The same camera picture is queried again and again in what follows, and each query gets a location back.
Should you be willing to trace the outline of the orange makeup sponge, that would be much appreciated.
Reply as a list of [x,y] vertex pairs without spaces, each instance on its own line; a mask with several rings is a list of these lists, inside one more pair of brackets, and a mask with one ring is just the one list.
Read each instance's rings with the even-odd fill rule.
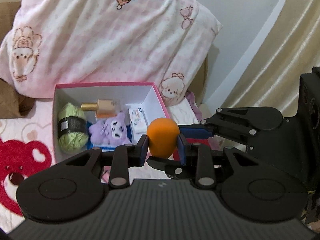
[[153,120],[147,129],[149,151],[153,157],[168,159],[177,147],[178,124],[169,118]]

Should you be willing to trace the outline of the small white sachet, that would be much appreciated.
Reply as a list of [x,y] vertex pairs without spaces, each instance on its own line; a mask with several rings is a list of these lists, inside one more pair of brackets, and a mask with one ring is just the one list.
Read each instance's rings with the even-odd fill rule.
[[129,119],[132,131],[134,133],[146,133],[147,124],[143,114],[143,110],[140,107],[131,107],[129,108]]

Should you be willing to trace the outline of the blue white packet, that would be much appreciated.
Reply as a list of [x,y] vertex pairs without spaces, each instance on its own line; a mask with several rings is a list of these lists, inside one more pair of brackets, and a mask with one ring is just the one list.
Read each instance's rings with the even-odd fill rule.
[[117,146],[132,143],[130,127],[118,119],[87,122],[87,131],[87,147],[100,147],[105,151],[111,151]]

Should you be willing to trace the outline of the green yarn ball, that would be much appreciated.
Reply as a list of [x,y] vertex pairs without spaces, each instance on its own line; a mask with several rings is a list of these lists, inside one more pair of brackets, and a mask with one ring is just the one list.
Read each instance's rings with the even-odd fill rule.
[[75,153],[86,146],[89,136],[84,111],[70,102],[58,113],[57,133],[63,152]]

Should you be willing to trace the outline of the purple plush toy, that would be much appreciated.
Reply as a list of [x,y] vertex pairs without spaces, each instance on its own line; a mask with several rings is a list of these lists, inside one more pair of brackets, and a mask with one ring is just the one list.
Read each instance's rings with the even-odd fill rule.
[[116,116],[99,119],[88,128],[90,141],[94,146],[117,147],[130,144],[127,137],[125,113],[119,112]]

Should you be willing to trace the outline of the gold beige perfume bottle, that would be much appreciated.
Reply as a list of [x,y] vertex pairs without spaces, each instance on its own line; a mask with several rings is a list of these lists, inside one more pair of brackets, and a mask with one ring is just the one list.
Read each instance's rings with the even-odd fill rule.
[[113,115],[121,110],[119,100],[98,99],[97,102],[84,102],[80,107],[83,111],[94,111],[97,114]]

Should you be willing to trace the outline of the bear print blanket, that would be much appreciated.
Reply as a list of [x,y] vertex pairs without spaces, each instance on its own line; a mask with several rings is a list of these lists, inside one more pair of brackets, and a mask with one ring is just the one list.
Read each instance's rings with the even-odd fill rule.
[[52,100],[36,100],[24,118],[1,119],[1,229],[8,233],[24,218],[16,202],[18,185],[55,164]]

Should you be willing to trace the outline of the beige satin curtain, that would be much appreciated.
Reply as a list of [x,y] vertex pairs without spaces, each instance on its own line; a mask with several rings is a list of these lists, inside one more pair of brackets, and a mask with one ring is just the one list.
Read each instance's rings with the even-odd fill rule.
[[319,66],[319,0],[286,0],[273,28],[223,107],[297,112],[299,77]]

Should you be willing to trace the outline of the pink cardboard box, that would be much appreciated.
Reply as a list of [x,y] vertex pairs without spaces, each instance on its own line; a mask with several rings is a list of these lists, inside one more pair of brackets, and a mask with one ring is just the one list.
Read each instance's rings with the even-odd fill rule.
[[147,124],[163,117],[172,118],[179,125],[191,125],[199,122],[187,99],[184,99],[176,106],[166,108],[156,85],[153,83],[98,82],[58,84],[55,87],[52,118],[53,148],[57,163],[70,157],[59,146],[57,129],[59,111],[67,103],[80,106],[82,103],[96,103],[99,99],[119,100],[120,109],[126,115],[128,115],[129,107],[141,106]]

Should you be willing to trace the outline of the pink checked pillow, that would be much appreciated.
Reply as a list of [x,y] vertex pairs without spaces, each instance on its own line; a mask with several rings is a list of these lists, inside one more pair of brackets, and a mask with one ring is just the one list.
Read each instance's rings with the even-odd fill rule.
[[178,104],[222,25],[196,0],[22,0],[1,78],[31,98],[83,82],[152,82]]

